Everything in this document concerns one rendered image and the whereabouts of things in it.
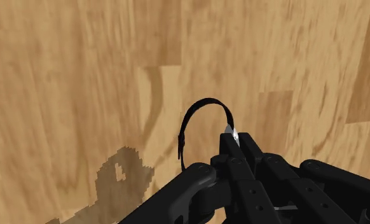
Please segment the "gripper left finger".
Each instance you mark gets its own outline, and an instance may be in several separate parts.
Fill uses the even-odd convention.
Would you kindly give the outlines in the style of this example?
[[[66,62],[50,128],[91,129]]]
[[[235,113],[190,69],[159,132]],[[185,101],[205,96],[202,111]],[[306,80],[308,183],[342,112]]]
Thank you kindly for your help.
[[[191,164],[118,224],[206,224],[222,207],[222,224],[281,224],[229,134],[221,134],[219,154],[209,164]]]

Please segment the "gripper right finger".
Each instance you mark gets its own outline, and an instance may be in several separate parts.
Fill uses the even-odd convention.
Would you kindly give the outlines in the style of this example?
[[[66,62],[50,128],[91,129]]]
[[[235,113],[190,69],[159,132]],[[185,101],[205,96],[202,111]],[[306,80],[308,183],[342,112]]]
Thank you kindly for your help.
[[[248,133],[240,148],[273,205],[294,204],[288,224],[370,224],[370,179],[325,162],[308,159],[294,167],[274,153],[264,153]]]

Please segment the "black curved band with silver end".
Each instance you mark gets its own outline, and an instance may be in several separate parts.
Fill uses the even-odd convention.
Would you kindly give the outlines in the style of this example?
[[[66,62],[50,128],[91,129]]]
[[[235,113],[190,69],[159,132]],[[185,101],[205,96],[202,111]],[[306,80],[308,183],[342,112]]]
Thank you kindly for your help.
[[[238,132],[235,128],[233,115],[232,115],[231,111],[229,110],[229,108],[226,105],[224,105],[220,100],[215,99],[215,98],[208,97],[208,98],[200,99],[199,101],[196,101],[194,104],[192,104],[190,106],[190,108],[187,110],[187,112],[184,115],[184,118],[182,120],[182,123],[181,123],[180,132],[177,136],[177,139],[178,139],[178,150],[177,151],[178,151],[178,159],[181,161],[181,171],[184,171],[186,169],[185,165],[184,165],[184,158],[183,158],[183,152],[184,152],[184,146],[185,146],[186,126],[187,126],[188,122],[190,121],[190,118],[194,115],[194,113],[198,109],[200,109],[200,108],[202,108],[202,107],[204,107],[208,104],[218,104],[224,109],[224,112],[226,114],[226,119],[227,119],[227,126],[226,126],[224,132],[227,133],[227,134],[231,134],[233,139],[235,140],[236,144],[238,146],[240,145],[240,140],[239,140]]]

